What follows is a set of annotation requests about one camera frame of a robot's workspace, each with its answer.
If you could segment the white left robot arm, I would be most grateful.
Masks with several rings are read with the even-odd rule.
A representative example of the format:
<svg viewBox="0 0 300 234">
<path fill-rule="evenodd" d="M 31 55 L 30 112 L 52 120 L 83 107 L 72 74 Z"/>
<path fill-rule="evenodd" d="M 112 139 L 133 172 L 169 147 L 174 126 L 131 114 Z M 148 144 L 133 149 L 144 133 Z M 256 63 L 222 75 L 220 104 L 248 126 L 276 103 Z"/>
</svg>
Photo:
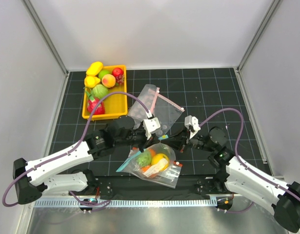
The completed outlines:
<svg viewBox="0 0 300 234">
<path fill-rule="evenodd" d="M 54 179 L 56 175 L 79 164 L 91 162 L 112 154 L 116 147 L 137 146 L 144 149 L 158 142 L 154 135 L 160 128 L 156 117 L 146 118 L 138 128 L 130 116 L 121 116 L 104 128 L 86 134 L 81 139 L 61 151 L 47 157 L 26 161 L 19 158 L 13 162 L 13 180 L 16 189 L 17 203 L 28 204 L 38 200 L 43 193 L 58 189 L 63 191 L 82 191 L 92 195 L 97 190 L 97 183 L 91 173 L 82 173 L 79 179 Z"/>
</svg>

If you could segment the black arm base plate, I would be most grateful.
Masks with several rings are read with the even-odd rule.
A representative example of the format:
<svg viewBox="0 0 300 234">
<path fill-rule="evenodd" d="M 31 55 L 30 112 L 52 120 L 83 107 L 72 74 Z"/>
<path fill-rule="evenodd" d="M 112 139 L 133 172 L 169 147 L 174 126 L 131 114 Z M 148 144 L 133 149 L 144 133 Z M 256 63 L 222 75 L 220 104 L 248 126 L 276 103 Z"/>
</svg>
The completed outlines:
<svg viewBox="0 0 300 234">
<path fill-rule="evenodd" d="M 213 175 L 180 175 L 175 188 L 141 180 L 135 176 L 97 176 L 96 183 L 76 195 L 95 196 L 111 200 L 200 200 L 210 196 L 230 196 L 215 185 Z"/>
</svg>

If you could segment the yellow lemon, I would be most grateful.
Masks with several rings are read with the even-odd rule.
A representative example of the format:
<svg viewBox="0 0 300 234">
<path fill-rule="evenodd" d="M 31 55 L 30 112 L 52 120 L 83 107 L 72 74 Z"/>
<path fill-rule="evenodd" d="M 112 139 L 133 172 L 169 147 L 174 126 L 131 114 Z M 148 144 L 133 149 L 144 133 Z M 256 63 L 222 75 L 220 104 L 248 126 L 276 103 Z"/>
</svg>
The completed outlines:
<svg viewBox="0 0 300 234">
<path fill-rule="evenodd" d="M 169 166 L 169 157 L 163 153 L 156 154 L 151 160 L 152 166 L 158 166 L 160 171 L 164 171 Z"/>
</svg>

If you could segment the small orange tangerine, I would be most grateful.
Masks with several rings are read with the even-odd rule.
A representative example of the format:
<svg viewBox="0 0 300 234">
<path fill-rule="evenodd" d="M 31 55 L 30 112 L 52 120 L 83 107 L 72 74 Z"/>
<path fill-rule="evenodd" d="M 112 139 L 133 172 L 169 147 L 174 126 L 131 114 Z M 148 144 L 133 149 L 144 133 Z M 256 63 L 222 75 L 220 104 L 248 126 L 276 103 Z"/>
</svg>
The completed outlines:
<svg viewBox="0 0 300 234">
<path fill-rule="evenodd" d="M 159 169 L 156 166 L 145 166 L 141 168 L 141 172 L 145 177 L 152 177 L 159 172 Z"/>
</svg>

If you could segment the bumpy green lime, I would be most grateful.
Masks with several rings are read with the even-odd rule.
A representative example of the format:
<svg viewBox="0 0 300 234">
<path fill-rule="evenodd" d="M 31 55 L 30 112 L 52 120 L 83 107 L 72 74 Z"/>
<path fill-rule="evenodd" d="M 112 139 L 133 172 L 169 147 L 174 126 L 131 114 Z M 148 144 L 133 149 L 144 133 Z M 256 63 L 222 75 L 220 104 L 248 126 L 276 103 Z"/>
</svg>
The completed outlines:
<svg viewBox="0 0 300 234">
<path fill-rule="evenodd" d="M 140 167 L 148 166 L 152 161 L 152 157 L 149 151 L 144 151 L 137 157 L 137 164 Z"/>
</svg>

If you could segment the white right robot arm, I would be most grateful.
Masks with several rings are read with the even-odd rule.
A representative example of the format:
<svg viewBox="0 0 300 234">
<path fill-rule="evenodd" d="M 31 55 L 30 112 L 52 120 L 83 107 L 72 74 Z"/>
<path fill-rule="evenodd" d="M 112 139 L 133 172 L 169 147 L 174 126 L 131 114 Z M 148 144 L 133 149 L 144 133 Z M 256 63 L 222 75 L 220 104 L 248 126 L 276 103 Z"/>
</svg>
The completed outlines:
<svg viewBox="0 0 300 234">
<path fill-rule="evenodd" d="M 266 209 L 286 230 L 299 231 L 300 184 L 288 184 L 248 163 L 226 147 L 227 137 L 222 129 L 213 127 L 206 136 L 192 136 L 183 129 L 173 136 L 160 137 L 160 141 L 180 152 L 189 148 L 210 152 L 208 160 L 218 170 L 213 177 L 218 193 L 240 194 Z"/>
</svg>

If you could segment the large orange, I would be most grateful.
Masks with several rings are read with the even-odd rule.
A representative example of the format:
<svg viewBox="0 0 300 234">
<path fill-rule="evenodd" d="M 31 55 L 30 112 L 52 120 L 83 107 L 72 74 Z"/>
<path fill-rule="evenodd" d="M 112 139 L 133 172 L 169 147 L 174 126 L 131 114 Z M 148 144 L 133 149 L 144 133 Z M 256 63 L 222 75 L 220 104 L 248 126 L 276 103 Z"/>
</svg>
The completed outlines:
<svg viewBox="0 0 300 234">
<path fill-rule="evenodd" d="M 156 152 L 153 149 L 148 149 L 150 152 L 151 157 L 154 157 L 156 155 Z"/>
</svg>

